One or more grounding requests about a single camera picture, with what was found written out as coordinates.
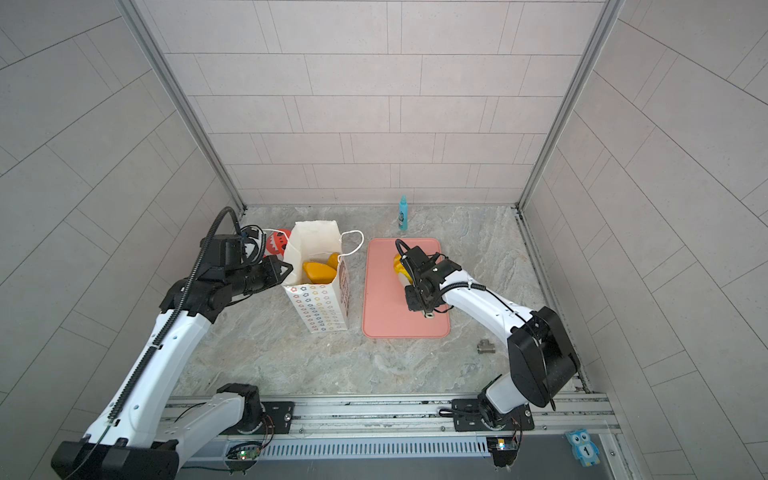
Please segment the long loaf fake bread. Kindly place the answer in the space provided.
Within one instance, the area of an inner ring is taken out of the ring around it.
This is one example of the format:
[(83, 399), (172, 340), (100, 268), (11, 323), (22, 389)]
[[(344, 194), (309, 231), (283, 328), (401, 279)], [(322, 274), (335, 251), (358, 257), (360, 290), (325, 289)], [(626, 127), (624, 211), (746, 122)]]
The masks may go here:
[(339, 269), (339, 253), (333, 253), (328, 261), (326, 262), (326, 265), (331, 268), (334, 272), (337, 272)]

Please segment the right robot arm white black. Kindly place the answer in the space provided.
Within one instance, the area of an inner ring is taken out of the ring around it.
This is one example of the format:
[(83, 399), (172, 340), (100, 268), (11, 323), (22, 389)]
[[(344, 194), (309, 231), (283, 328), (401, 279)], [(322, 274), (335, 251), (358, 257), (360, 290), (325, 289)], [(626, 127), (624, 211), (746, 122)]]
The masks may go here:
[(397, 239), (396, 273), (408, 309), (426, 318), (457, 308), (507, 346), (509, 371), (483, 388), (475, 414), (492, 430), (510, 428), (525, 405), (554, 407), (554, 397), (580, 368), (557, 312), (518, 305), (476, 281), (444, 254)]

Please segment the striped twisted fake bread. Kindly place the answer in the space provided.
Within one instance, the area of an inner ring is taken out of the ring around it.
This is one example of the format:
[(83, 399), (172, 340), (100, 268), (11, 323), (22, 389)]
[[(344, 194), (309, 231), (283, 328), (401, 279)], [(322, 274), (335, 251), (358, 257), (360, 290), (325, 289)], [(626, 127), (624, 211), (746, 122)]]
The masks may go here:
[(403, 265), (402, 257), (400, 255), (396, 255), (394, 257), (393, 267), (394, 267), (395, 274), (398, 278), (398, 281), (401, 283), (403, 287), (407, 287), (413, 284), (411, 275), (409, 274), (406, 267)]

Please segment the braided fake bread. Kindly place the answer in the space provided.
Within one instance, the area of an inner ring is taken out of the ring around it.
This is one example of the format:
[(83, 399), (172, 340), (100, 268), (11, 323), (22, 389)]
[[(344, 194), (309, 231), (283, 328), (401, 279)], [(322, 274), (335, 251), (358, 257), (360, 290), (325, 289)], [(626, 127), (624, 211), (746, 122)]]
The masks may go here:
[(312, 284), (331, 284), (337, 276), (337, 268), (327, 263), (308, 261), (303, 264), (303, 271)]

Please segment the white printed paper bag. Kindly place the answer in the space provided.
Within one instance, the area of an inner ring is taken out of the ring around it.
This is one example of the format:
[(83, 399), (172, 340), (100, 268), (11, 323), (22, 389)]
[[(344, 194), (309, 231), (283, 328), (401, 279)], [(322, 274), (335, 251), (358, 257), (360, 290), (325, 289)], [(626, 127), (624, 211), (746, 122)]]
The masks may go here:
[[(350, 302), (349, 257), (364, 245), (360, 230), (342, 232), (335, 221), (297, 222), (291, 230), (284, 261), (294, 270), (282, 286), (307, 329), (312, 333), (346, 331)], [(339, 253), (339, 269), (331, 284), (312, 284), (303, 271), (308, 261), (326, 263)]]

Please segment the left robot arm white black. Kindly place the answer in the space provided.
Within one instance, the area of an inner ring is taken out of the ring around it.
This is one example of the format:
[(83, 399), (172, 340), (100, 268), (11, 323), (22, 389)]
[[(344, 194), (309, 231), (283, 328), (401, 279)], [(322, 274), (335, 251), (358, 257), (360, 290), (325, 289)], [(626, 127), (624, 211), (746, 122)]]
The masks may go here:
[(64, 441), (50, 465), (62, 479), (173, 479), (220, 433), (253, 433), (265, 425), (257, 387), (230, 383), (182, 413), (161, 418), (185, 365), (218, 315), (238, 295), (280, 285), (291, 264), (274, 255), (252, 266), (216, 268), (181, 280), (161, 304), (141, 355), (104, 411), (77, 441)]

